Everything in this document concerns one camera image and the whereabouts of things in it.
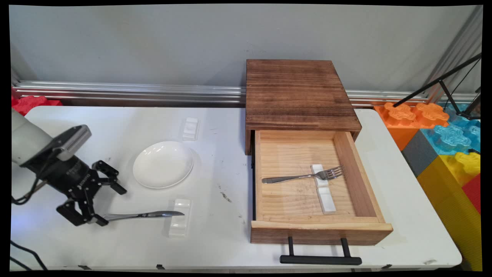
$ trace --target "knife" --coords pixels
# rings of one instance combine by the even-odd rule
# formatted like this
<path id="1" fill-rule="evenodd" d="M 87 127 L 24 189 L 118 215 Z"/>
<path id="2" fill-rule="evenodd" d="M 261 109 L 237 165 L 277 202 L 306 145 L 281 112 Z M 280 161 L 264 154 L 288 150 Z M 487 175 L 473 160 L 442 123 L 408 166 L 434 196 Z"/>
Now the knife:
<path id="1" fill-rule="evenodd" d="M 153 212 L 146 212 L 146 213 L 134 213 L 134 214 L 113 214 L 113 213 L 108 213 L 103 216 L 104 219 L 107 221 L 114 221 L 114 220 L 119 220 L 119 219 L 126 219 L 126 218 L 139 218 L 139 217 L 168 217 L 168 216 L 173 216 L 173 215 L 185 215 L 182 212 L 179 211 L 173 211 L 173 210 L 159 210 L 159 211 L 153 211 Z"/>

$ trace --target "gray foam block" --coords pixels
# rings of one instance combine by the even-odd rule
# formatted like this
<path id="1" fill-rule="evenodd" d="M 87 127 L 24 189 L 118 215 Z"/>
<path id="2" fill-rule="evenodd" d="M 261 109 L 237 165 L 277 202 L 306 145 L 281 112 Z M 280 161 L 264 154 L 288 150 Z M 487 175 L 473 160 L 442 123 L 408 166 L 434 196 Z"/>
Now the gray foam block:
<path id="1" fill-rule="evenodd" d="M 437 153 L 420 129 L 401 152 L 406 162 L 418 177 L 437 157 Z"/>

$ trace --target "robotic arm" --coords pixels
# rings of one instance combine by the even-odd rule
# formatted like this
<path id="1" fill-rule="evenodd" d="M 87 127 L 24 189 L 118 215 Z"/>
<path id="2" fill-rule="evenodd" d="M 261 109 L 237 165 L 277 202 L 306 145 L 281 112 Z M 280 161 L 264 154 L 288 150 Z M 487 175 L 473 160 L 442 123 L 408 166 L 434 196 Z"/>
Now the robotic arm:
<path id="1" fill-rule="evenodd" d="M 67 196 L 65 203 L 57 207 L 57 212 L 73 225 L 94 222 L 107 225 L 108 221 L 94 211 L 95 194 L 103 185 L 109 185 L 120 195 L 126 190 L 119 184 L 116 169 L 103 161 L 97 161 L 89 168 L 74 155 L 90 136 L 87 125 L 80 125 L 52 138 L 12 109 L 12 162 L 36 174 L 30 192 L 19 199 L 12 197 L 12 203 L 26 203 L 39 187 L 38 180 L 43 180 Z M 100 178 L 97 172 L 107 178 Z M 75 204 L 82 213 L 75 209 Z"/>

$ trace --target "fork tines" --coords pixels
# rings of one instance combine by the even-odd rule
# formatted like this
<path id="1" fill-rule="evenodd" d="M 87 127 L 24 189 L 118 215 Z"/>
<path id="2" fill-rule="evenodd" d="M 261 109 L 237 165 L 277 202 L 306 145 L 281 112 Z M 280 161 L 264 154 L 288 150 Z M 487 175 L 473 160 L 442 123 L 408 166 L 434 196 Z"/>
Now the fork tines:
<path id="1" fill-rule="evenodd" d="M 343 165 L 325 170 L 326 178 L 327 179 L 335 179 L 337 177 L 340 177 L 343 175 L 344 167 Z"/>

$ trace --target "gray wall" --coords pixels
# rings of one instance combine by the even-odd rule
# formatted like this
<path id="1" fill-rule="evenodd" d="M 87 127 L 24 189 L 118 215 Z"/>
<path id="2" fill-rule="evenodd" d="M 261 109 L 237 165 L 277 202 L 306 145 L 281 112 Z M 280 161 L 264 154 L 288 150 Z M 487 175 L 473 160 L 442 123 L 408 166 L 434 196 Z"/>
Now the gray wall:
<path id="1" fill-rule="evenodd" d="M 9 6 L 24 80 L 245 85 L 246 59 L 332 60 L 346 89 L 423 85 L 474 6 Z"/>

